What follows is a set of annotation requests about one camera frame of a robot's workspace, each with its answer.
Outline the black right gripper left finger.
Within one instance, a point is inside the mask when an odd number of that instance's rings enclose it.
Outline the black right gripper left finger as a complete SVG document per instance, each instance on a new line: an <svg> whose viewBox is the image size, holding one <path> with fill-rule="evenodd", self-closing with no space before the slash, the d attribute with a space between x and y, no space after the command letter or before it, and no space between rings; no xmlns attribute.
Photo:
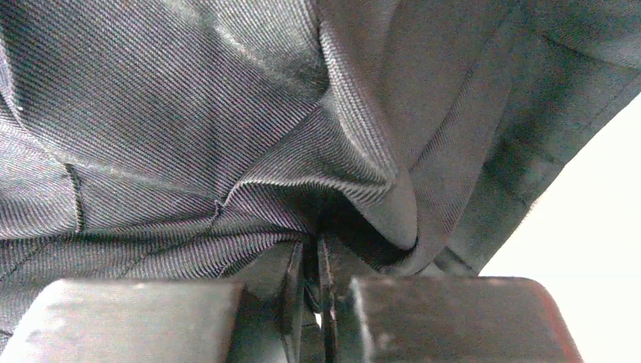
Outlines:
<svg viewBox="0 0 641 363"><path fill-rule="evenodd" d="M282 242L223 284L240 287L224 362L298 362L304 310L304 244Z"/></svg>

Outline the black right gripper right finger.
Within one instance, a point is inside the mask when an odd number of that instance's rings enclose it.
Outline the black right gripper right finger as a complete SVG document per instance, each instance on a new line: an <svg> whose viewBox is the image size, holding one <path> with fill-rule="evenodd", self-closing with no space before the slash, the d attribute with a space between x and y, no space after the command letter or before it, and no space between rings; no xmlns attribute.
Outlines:
<svg viewBox="0 0 641 363"><path fill-rule="evenodd" d="M327 362L386 361L382 280L336 237L318 242Z"/></svg>

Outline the black garment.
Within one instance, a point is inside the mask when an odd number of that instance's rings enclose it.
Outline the black garment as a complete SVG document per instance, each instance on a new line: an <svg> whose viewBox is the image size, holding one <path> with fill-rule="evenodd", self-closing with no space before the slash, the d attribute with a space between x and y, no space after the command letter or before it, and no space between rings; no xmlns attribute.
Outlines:
<svg viewBox="0 0 641 363"><path fill-rule="evenodd" d="M322 234L477 272L639 92L638 1L3 1L1 342Z"/></svg>

